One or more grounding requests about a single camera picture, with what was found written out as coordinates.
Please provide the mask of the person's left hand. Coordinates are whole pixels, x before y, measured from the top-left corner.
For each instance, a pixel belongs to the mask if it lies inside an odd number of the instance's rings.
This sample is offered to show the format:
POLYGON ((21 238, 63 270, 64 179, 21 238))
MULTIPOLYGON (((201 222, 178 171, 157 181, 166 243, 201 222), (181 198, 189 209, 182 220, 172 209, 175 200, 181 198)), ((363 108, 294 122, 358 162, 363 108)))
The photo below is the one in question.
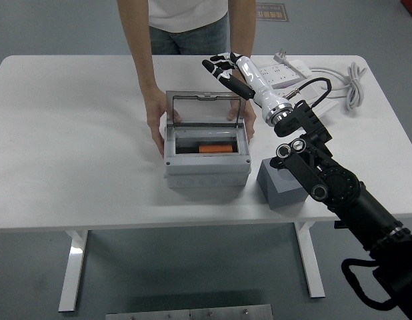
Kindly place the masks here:
POLYGON ((227 120, 233 121, 238 117, 242 117, 245 122, 245 130, 247 134, 247 141, 248 143, 251 142, 255 134, 254 130, 254 123, 257 118, 255 111, 250 103, 250 101, 246 101, 244 99, 240 100, 241 106, 239 106, 239 102, 236 100, 230 101, 230 110, 227 114, 227 120))

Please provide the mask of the person's right hand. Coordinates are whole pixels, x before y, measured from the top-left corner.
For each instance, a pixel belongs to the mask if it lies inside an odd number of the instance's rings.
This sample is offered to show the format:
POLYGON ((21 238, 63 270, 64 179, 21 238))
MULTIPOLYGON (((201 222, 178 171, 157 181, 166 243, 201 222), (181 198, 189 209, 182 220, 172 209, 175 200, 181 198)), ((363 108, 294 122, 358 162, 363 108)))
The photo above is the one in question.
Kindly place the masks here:
POLYGON ((160 132, 160 123, 162 116, 167 112, 166 95, 156 85, 146 88, 142 94, 151 138, 156 144, 160 155, 164 157, 164 138, 160 132))

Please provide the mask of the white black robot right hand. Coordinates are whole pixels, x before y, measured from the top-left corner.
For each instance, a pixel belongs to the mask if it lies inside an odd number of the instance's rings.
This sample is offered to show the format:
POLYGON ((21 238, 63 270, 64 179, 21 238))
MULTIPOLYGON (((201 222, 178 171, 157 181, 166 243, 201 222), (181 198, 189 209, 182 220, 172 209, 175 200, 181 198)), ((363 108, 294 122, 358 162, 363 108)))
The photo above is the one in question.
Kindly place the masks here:
POLYGON ((278 96, 256 65, 244 55, 221 53, 202 61, 202 65, 218 82, 244 100, 252 99, 260 108, 265 121, 293 110, 288 99, 278 96))

